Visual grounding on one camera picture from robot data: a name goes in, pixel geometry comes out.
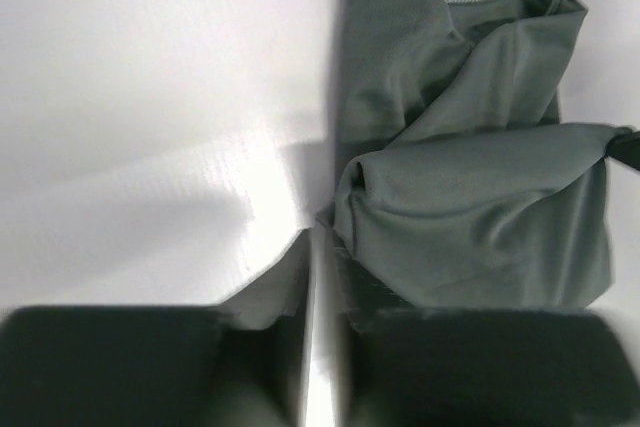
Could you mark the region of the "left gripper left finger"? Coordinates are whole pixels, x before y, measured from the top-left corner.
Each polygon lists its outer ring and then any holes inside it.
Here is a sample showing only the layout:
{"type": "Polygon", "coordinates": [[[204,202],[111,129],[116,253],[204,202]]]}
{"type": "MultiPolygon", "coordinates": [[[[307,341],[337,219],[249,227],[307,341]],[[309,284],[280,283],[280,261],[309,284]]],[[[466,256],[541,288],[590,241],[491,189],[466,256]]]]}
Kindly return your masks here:
{"type": "Polygon", "coordinates": [[[210,306],[27,306],[1,321],[5,426],[295,426],[310,234],[210,306]]]}

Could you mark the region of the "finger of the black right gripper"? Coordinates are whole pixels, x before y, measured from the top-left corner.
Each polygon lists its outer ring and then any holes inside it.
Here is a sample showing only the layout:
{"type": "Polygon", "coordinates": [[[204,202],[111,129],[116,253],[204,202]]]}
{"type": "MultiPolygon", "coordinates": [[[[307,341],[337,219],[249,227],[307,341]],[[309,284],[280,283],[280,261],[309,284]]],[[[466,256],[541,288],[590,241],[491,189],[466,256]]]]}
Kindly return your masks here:
{"type": "Polygon", "coordinates": [[[607,158],[613,159],[637,172],[640,171],[640,133],[638,130],[619,129],[605,148],[607,158]]]}

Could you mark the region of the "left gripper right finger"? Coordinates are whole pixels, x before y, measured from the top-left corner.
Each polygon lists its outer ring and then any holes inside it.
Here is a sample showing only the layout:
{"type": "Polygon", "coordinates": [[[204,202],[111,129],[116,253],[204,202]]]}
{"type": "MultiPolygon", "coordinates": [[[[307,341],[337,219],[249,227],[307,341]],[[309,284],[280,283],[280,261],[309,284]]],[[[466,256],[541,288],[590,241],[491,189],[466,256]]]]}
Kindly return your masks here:
{"type": "Polygon", "coordinates": [[[635,426],[639,381],[616,333],[579,310],[417,308],[341,243],[348,426],[635,426]]]}

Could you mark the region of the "grey t shirt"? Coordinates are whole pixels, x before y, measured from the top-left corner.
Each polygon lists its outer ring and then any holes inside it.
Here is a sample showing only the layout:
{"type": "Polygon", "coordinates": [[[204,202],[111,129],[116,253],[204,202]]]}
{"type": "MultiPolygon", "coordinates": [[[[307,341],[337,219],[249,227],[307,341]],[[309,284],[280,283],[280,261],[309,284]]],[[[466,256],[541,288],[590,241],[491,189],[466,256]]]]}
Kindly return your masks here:
{"type": "Polygon", "coordinates": [[[346,0],[336,191],[353,309],[585,307],[611,285],[607,149],[564,123],[579,0],[346,0]]]}

